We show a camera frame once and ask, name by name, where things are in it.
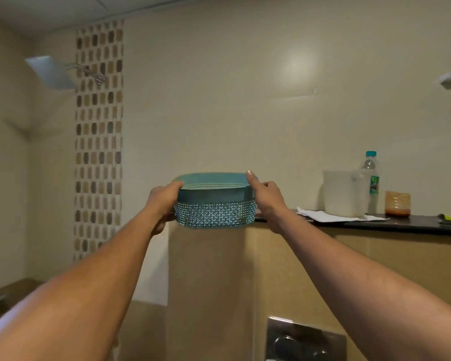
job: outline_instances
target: paper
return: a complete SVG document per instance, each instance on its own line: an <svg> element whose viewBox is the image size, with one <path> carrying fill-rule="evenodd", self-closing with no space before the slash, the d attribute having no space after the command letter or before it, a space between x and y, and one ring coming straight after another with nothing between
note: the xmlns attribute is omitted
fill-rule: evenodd
<svg viewBox="0 0 451 361"><path fill-rule="evenodd" d="M374 217L372 215L364 215L364 218L348 218L348 217L338 217L336 215L328 214L322 210L304 210L299 206L297 207L297 212L305 217L314 219L315 221L321 223L333 223L341 221L373 221L373 220L387 220L387 218Z"/></svg>

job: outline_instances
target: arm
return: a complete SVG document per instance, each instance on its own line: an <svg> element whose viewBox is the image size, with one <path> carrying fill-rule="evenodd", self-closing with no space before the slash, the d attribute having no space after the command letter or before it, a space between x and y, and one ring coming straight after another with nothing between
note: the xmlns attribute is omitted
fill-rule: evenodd
<svg viewBox="0 0 451 361"><path fill-rule="evenodd" d="M451 360L451 306L291 212L273 182L252 172L248 181L271 229L369 360Z"/></svg>
<svg viewBox="0 0 451 361"><path fill-rule="evenodd" d="M100 250L42 285L0 319L0 360L102 361L137 284L145 252L173 212L182 182L147 205Z"/></svg>

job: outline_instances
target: countertop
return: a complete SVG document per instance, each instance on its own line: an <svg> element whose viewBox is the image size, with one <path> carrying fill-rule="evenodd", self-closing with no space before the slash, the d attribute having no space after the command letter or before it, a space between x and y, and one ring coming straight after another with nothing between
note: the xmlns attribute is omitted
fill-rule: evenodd
<svg viewBox="0 0 451 361"><path fill-rule="evenodd" d="M310 218L304 218L319 228L344 228L356 230L377 230L383 232L400 232L415 234L445 235L451 237L451 224L441 224L438 217L411 215L409 218L386 217L378 214L377 217L388 218L380 221L350 221L335 223L319 223ZM267 220L256 217L256 222L265 223Z"/></svg>

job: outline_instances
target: flush button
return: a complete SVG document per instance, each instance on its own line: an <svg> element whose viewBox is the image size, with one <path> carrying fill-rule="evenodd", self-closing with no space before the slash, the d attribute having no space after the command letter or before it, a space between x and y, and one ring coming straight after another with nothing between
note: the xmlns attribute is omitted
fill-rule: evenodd
<svg viewBox="0 0 451 361"><path fill-rule="evenodd" d="M346 337L270 317L267 324L267 361L346 361Z"/></svg>

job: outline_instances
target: teal basket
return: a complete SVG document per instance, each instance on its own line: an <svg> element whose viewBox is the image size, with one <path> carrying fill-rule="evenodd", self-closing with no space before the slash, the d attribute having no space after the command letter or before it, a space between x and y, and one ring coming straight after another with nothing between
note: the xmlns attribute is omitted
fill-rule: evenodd
<svg viewBox="0 0 451 361"><path fill-rule="evenodd" d="M175 203L177 222L189 228L237 228L255 219L254 191L243 173L193 173Z"/></svg>

